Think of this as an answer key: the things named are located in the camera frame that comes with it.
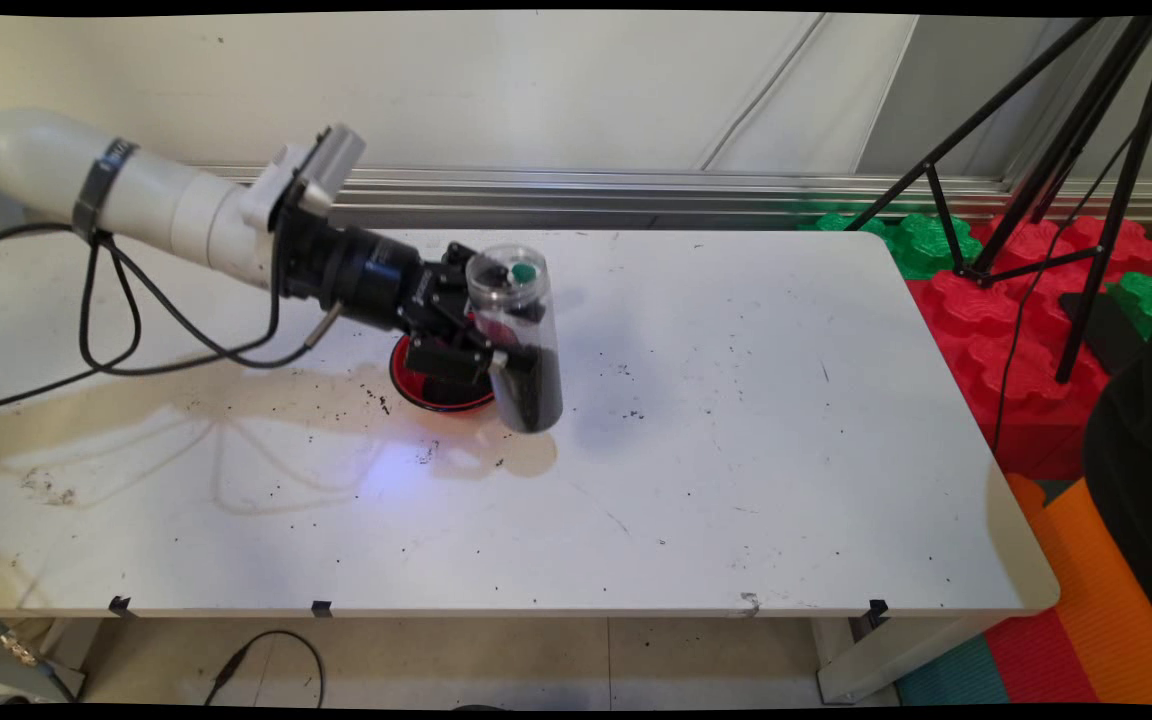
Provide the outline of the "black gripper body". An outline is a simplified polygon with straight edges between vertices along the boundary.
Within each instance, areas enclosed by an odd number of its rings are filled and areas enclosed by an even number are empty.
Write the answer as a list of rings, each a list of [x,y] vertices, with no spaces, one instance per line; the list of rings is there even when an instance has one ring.
[[[316,300],[379,331],[402,331],[452,346],[475,346],[470,302],[439,297],[440,260],[356,225],[333,227],[314,215],[276,222],[278,290]]]

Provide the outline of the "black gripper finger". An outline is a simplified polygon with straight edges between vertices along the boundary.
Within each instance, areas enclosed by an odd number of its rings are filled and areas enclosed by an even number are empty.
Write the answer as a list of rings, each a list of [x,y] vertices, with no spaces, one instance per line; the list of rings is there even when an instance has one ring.
[[[477,256],[477,250],[463,243],[450,242],[442,255],[439,270],[439,297],[442,301],[471,300],[468,283],[468,264]]]
[[[502,348],[452,346],[435,338],[416,334],[410,334],[406,340],[408,348],[404,366],[439,382],[479,386],[488,382],[488,376],[495,370],[506,369],[511,363],[511,355]]]

